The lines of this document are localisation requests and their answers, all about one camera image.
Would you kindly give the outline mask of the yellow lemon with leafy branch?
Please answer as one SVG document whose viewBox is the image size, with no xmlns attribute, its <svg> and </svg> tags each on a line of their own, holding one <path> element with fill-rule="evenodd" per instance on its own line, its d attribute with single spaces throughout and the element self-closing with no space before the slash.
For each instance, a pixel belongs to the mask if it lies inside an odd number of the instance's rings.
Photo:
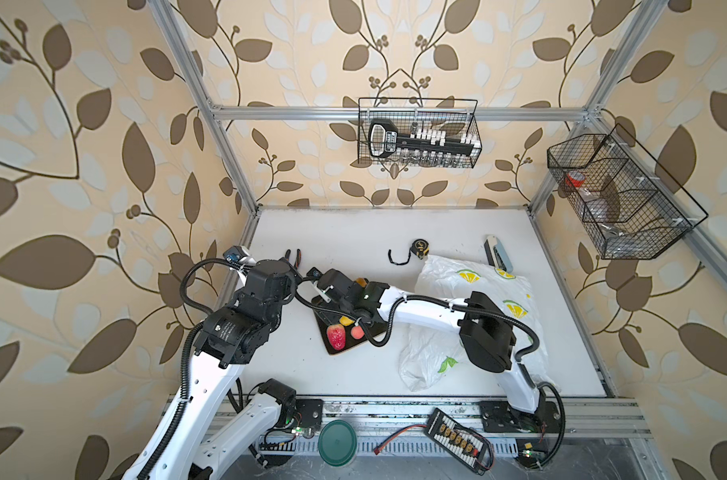
<svg viewBox="0 0 727 480">
<path fill-rule="evenodd" d="M 356 323 L 356 322 L 355 322 L 355 320 L 353 320 L 353 319 L 351 319 L 351 318 L 349 318 L 349 317 L 347 317 L 347 316 L 342 316 L 342 317 L 340 318 L 339 322 L 340 322 L 340 323 L 341 323 L 341 324 L 342 324 L 343 326 L 345 326 L 345 327 L 348 327 L 348 326 L 354 325 L 354 324 Z"/>
</svg>

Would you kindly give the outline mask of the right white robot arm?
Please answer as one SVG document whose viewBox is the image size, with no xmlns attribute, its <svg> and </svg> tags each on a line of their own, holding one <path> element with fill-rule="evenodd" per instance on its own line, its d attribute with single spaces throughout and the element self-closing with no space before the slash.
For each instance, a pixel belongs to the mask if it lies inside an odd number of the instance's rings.
<svg viewBox="0 0 727 480">
<path fill-rule="evenodd" d="M 505 314 L 489 296 L 474 291 L 468 298 L 443 299 L 401 290 L 383 282 L 357 282 L 339 270 L 312 270 L 301 283 L 309 283 L 319 300 L 297 300 L 331 326 L 342 318 L 363 330 L 369 344 L 383 348 L 397 324 L 417 325 L 451 333 L 459 339 L 473 366 L 497 375 L 507 396 L 509 424 L 519 431 L 565 432 L 565 405 L 553 384 L 535 382 L 523 360 L 537 352 L 541 338 L 525 322 Z"/>
</svg>

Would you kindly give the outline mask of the white plastic bag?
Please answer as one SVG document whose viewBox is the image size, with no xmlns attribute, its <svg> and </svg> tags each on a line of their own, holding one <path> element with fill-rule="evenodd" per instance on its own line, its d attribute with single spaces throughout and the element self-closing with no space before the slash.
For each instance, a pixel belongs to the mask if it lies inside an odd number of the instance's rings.
<svg viewBox="0 0 727 480">
<path fill-rule="evenodd" d="M 468 298 L 475 291 L 487 295 L 503 313 L 537 333 L 539 348 L 523 356 L 523 364 L 535 382 L 549 381 L 549 355 L 541 314 L 527 277 L 481 263 L 429 256 L 415 286 L 415 292 L 431 297 Z M 407 345 L 399 356 L 399 377 L 409 391 L 425 391 L 449 375 L 455 366 L 468 363 L 457 334 L 412 325 Z"/>
</svg>

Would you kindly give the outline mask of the large red fake strawberry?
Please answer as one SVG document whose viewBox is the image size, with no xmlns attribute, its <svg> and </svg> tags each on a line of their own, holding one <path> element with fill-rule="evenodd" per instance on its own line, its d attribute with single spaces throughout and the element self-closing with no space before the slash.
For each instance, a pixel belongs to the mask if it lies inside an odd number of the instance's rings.
<svg viewBox="0 0 727 480">
<path fill-rule="evenodd" d="M 346 348 L 347 332 L 342 324 L 329 326 L 326 334 L 327 340 L 334 351 L 342 351 Z"/>
</svg>

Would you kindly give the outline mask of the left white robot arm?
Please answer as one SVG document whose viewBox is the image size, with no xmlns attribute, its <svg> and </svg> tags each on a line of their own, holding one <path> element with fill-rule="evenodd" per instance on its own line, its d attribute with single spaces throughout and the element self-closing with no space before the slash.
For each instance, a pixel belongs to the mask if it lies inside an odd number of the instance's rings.
<svg viewBox="0 0 727 480">
<path fill-rule="evenodd" d="M 189 333 L 178 393 L 126 479 L 220 479 L 270 430 L 298 421 L 296 390 L 269 379 L 229 423 L 208 433 L 256 351 L 279 328 L 283 308 L 302 281 L 286 258 L 256 261 L 241 247 L 216 262 L 236 272 L 242 286 L 220 309 L 206 308 L 206 319 Z"/>
</svg>

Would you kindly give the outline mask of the small pink fake cherry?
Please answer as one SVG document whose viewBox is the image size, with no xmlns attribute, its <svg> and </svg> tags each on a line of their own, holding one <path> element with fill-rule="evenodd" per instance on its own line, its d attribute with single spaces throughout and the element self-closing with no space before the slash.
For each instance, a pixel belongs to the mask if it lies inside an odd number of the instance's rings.
<svg viewBox="0 0 727 480">
<path fill-rule="evenodd" d="M 356 325 L 351 329 L 351 336 L 355 340 L 362 340 L 365 338 L 365 331 L 361 325 Z"/>
</svg>

